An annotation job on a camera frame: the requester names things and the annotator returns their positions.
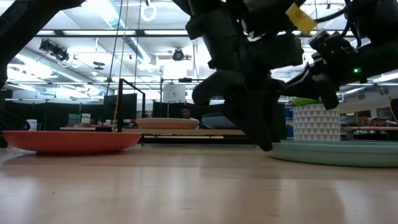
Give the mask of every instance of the wooden table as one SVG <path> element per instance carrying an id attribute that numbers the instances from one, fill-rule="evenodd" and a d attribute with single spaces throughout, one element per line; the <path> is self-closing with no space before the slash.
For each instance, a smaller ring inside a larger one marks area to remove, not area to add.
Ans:
<path id="1" fill-rule="evenodd" d="M 83 127 L 61 127 L 61 131 L 95 131 L 95 128 L 83 128 Z"/>
<path id="2" fill-rule="evenodd" d="M 141 133 L 151 135 L 181 135 L 181 136 L 244 136 L 241 130 L 219 130 L 219 129 L 123 129 L 126 133 Z"/>
<path id="3" fill-rule="evenodd" d="M 123 129 L 140 133 L 145 143 L 252 144 L 241 130 L 219 129 Z"/>
<path id="4" fill-rule="evenodd" d="M 398 172 L 270 159 L 250 147 L 0 153 L 1 224 L 395 224 Z"/>
<path id="5" fill-rule="evenodd" d="M 388 140 L 398 140 L 398 127 L 342 127 L 342 131 L 354 132 L 354 131 L 385 131 L 387 133 Z M 347 134 L 349 138 L 354 138 L 353 133 Z"/>
<path id="6" fill-rule="evenodd" d="M 342 127 L 344 131 L 398 131 L 398 127 Z"/>

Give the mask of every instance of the wooden board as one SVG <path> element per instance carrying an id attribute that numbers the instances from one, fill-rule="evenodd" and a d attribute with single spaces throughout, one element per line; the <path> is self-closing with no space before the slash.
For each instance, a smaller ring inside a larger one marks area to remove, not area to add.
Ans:
<path id="1" fill-rule="evenodd" d="M 342 131 L 398 131 L 398 127 L 342 127 Z"/>
<path id="2" fill-rule="evenodd" d="M 398 172 L 270 159 L 253 147 L 0 153 L 1 224 L 396 224 Z"/>
<path id="3" fill-rule="evenodd" d="M 61 127 L 61 131 L 95 131 L 95 128 L 74 128 L 74 127 Z"/>
<path id="4" fill-rule="evenodd" d="M 191 136 L 222 136 L 245 135 L 241 130 L 216 129 L 123 129 L 126 133 L 158 134 L 158 135 L 191 135 Z"/>

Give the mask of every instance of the ceiling fixture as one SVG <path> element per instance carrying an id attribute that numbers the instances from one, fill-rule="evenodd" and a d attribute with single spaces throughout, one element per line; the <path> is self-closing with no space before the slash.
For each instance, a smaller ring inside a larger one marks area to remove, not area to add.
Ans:
<path id="1" fill-rule="evenodd" d="M 96 67 L 94 67 L 95 70 L 104 70 L 103 67 L 101 66 L 105 66 L 105 63 L 102 62 L 93 62 L 94 65 L 96 65 Z"/>
<path id="2" fill-rule="evenodd" d="M 141 9 L 141 19 L 142 19 L 143 21 L 146 21 L 146 22 L 153 21 L 153 20 L 156 18 L 156 15 L 157 15 L 156 6 L 153 6 L 153 5 L 150 3 L 150 0 L 146 0 L 145 3 L 146 3 L 146 5 L 147 5 L 147 7 Z M 149 16 L 149 17 L 147 17 L 147 16 L 145 15 L 145 9 L 152 9 L 152 15 Z"/>
<path id="3" fill-rule="evenodd" d="M 182 52 L 182 49 L 175 49 L 172 59 L 175 61 L 181 61 L 184 59 L 184 53 Z"/>
<path id="4" fill-rule="evenodd" d="M 79 61 L 80 60 L 76 57 L 76 55 L 74 55 L 73 60 L 70 62 L 70 66 L 72 66 L 72 68 L 79 68 L 80 67 Z"/>
<path id="5" fill-rule="evenodd" d="M 59 62 L 69 61 L 69 54 L 66 48 L 60 47 L 51 43 L 49 40 L 42 40 L 39 50 L 45 54 L 50 54 L 55 57 Z"/>

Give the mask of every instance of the red plate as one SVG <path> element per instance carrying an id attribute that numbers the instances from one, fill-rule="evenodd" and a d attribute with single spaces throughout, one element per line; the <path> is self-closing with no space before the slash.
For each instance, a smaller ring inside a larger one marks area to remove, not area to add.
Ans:
<path id="1" fill-rule="evenodd" d="M 3 131 L 19 149 L 52 154 L 98 154 L 122 151 L 137 144 L 141 134 L 86 131 Z"/>

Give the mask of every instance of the white patterned pot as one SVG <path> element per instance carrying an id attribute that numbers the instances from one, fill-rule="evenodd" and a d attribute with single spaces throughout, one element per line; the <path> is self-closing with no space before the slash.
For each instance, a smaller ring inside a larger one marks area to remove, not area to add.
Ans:
<path id="1" fill-rule="evenodd" d="M 323 104 L 294 107 L 294 140 L 340 141 L 338 108 L 326 110 Z"/>

